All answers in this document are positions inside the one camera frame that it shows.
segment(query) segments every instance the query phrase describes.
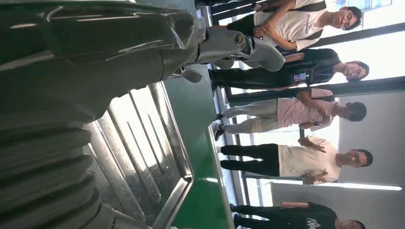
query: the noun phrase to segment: graphic print on shirt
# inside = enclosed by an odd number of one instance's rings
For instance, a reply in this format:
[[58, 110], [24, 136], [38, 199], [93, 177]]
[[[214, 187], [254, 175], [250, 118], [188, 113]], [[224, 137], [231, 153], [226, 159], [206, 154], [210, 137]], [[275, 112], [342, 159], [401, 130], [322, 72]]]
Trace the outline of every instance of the graphic print on shirt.
[[310, 14], [307, 14], [307, 23], [305, 23], [305, 34], [308, 35], [309, 32], [309, 19], [311, 18]]
[[320, 224], [316, 220], [307, 218], [308, 229], [320, 229]]

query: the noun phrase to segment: black hair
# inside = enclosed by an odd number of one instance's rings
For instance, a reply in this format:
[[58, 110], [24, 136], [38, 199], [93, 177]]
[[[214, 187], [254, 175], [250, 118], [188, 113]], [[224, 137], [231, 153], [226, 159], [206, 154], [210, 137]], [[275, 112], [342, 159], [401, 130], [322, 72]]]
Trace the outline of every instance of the black hair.
[[347, 10], [350, 10], [353, 13], [353, 16], [355, 16], [357, 18], [357, 20], [352, 26], [345, 28], [343, 30], [352, 30], [362, 23], [363, 13], [359, 8], [357, 8], [355, 6], [349, 6], [347, 8]]
[[367, 115], [367, 108], [363, 103], [346, 103], [346, 106], [351, 111], [349, 117], [347, 117], [349, 121], [359, 122], [363, 120]]
[[362, 229], [366, 229], [366, 226], [362, 222], [358, 220], [351, 220], [351, 221], [358, 223]]
[[347, 79], [347, 81], [349, 81], [349, 82], [360, 81], [360, 80], [364, 79], [366, 76], [368, 76], [368, 73], [370, 73], [370, 67], [369, 67], [366, 63], [364, 63], [364, 62], [361, 62], [361, 61], [352, 61], [352, 62], [347, 62], [347, 63], [357, 64], [358, 66], [364, 68], [364, 70], [366, 71], [366, 74], [364, 74], [363, 77], [357, 77], [357, 78], [350, 78], [350, 79]]
[[364, 155], [366, 156], [367, 163], [365, 165], [362, 165], [362, 167], [367, 167], [373, 163], [374, 157], [368, 150], [365, 150], [365, 149], [356, 149], [356, 150], [364, 153]]

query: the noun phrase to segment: white t-shirt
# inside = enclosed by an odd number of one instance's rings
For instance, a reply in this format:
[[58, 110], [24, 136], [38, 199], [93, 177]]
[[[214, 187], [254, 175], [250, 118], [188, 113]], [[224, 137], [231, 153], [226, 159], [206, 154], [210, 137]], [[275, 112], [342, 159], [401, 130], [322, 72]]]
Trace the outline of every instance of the white t-shirt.
[[341, 168], [336, 165], [335, 156], [337, 151], [333, 145], [325, 139], [307, 136], [317, 145], [323, 146], [326, 153], [307, 148], [306, 146], [283, 146], [278, 145], [278, 159], [280, 163], [280, 177], [316, 176], [326, 169], [328, 174], [324, 177], [328, 182], [338, 179]]
[[[323, 0], [296, 0], [295, 9], [321, 1]], [[305, 38], [323, 29], [323, 27], [316, 27], [315, 25], [318, 18], [326, 11], [326, 9], [317, 12], [288, 11], [278, 20], [277, 26], [274, 29], [285, 40], [295, 41], [297, 43], [297, 51], [300, 51], [319, 40], [319, 38], [313, 40], [305, 40]], [[273, 13], [256, 12], [255, 26], [263, 24]], [[263, 36], [263, 40], [277, 45], [267, 35]]]

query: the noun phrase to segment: black t-shirt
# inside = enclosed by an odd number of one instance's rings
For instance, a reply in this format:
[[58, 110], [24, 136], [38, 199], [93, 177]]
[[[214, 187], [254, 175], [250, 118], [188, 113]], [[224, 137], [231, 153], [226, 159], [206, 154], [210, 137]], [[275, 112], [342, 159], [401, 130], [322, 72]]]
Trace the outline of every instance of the black t-shirt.
[[332, 49], [303, 49], [304, 59], [286, 63], [285, 67], [292, 74], [300, 73], [306, 69], [313, 69], [312, 81], [308, 85], [329, 81], [334, 73], [333, 67], [340, 62], [338, 54]]
[[294, 229], [335, 229], [336, 213], [323, 205], [309, 202], [308, 208], [283, 209]]

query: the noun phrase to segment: stainless steel tray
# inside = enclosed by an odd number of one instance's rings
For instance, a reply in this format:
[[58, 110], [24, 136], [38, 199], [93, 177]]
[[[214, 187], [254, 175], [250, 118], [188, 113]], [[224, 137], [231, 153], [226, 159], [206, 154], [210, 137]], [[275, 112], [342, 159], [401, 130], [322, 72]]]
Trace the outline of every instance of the stainless steel tray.
[[88, 124], [103, 202], [154, 229], [167, 228], [193, 182], [193, 171], [163, 83], [112, 100]]

